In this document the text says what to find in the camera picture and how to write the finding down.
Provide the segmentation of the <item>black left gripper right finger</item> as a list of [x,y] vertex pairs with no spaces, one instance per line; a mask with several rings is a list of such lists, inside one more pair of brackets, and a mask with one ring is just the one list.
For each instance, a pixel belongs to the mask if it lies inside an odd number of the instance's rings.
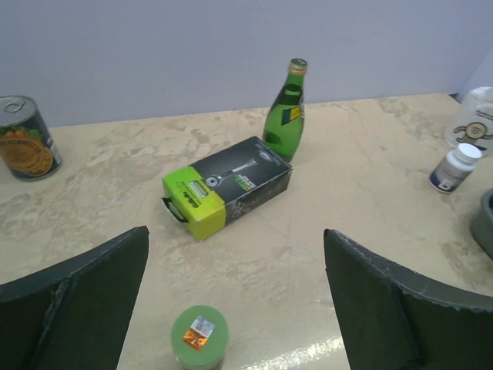
[[490,369],[492,298],[324,231],[327,280],[352,369]]

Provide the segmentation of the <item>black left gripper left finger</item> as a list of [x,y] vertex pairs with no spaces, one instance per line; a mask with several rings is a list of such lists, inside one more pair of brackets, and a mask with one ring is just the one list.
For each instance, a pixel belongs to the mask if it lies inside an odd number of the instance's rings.
[[3,369],[115,369],[149,254],[131,230],[1,286]]

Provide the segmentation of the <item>green pill bottle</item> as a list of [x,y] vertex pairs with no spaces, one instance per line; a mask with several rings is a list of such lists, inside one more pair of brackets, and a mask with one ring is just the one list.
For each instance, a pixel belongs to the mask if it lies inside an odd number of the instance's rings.
[[187,308],[173,323],[171,345],[180,369],[218,369],[228,344],[226,319],[208,305]]

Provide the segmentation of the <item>grey fruit tray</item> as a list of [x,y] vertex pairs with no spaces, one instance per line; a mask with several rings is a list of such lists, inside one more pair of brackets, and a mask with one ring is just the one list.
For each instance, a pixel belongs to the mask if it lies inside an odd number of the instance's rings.
[[490,258],[493,258],[492,194],[493,189],[491,188],[482,195],[478,211],[473,216],[470,225],[472,237]]

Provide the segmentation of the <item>white supplement bottle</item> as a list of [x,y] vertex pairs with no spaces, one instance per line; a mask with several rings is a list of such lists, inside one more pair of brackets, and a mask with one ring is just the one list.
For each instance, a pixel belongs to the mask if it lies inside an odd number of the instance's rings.
[[460,143],[447,153],[429,176],[430,184],[442,193],[452,193],[475,170],[482,152],[474,145]]

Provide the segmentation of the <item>orange labelled tin can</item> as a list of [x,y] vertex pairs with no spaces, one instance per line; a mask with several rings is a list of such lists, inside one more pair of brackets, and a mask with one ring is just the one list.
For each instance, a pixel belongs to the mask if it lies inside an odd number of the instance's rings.
[[37,104],[27,96],[1,98],[1,158],[23,181],[50,177],[62,165]]

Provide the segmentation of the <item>black green razor box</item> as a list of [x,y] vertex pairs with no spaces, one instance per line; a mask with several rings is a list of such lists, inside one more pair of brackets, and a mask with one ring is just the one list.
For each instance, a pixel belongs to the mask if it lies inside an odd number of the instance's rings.
[[292,166],[252,136],[163,178],[163,204],[204,241],[284,192]]

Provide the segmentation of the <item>white paper bag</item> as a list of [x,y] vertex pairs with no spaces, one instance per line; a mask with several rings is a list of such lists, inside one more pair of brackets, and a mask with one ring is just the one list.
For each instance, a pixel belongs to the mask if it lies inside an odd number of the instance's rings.
[[492,88],[478,87],[463,99],[457,115],[444,131],[445,142],[476,146],[482,156],[492,155]]

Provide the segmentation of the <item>green glass bottle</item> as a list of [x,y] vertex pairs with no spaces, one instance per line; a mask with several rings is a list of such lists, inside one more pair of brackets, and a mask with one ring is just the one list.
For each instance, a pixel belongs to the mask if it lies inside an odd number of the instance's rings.
[[304,131],[304,77],[307,67],[305,59],[290,60],[286,80],[263,127],[262,140],[287,162],[293,159]]

